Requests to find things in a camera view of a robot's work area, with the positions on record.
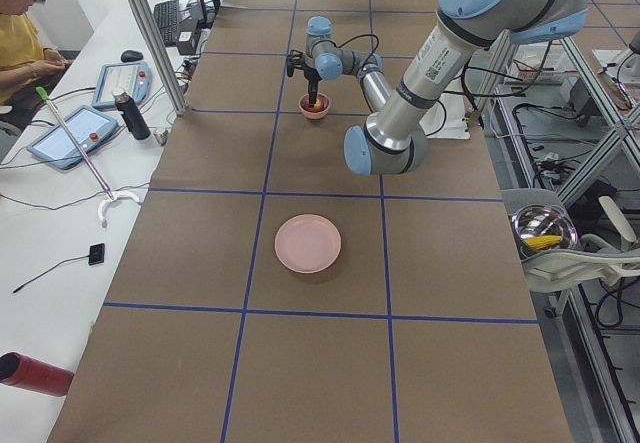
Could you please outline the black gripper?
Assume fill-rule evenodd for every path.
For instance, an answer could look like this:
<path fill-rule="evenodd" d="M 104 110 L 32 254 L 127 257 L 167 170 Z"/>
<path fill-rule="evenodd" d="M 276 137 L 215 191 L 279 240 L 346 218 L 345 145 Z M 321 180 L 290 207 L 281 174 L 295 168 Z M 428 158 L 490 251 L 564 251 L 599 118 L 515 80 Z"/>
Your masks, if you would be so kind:
<path fill-rule="evenodd" d="M 318 71 L 310 66 L 306 66 L 303 69 L 304 76 L 308 81 L 308 105 L 314 106 L 317 102 L 318 83 L 320 82 L 320 75 Z"/>

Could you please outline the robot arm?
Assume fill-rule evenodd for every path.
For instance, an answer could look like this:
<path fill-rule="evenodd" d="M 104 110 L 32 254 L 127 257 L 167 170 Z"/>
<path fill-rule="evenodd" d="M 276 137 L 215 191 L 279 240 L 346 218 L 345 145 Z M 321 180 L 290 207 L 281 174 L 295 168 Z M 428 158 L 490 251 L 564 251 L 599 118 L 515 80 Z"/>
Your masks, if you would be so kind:
<path fill-rule="evenodd" d="M 516 45 L 572 36 L 587 20 L 587 0 L 437 0 L 437 24 L 390 87 L 373 52 L 338 48 L 332 24 L 321 16 L 307 23 L 302 68 L 314 98 L 320 80 L 353 75 L 373 111 L 362 126 L 349 128 L 343 153 L 359 175 L 402 174 L 418 168 L 426 153 L 420 122 L 465 63 L 502 32 Z"/>

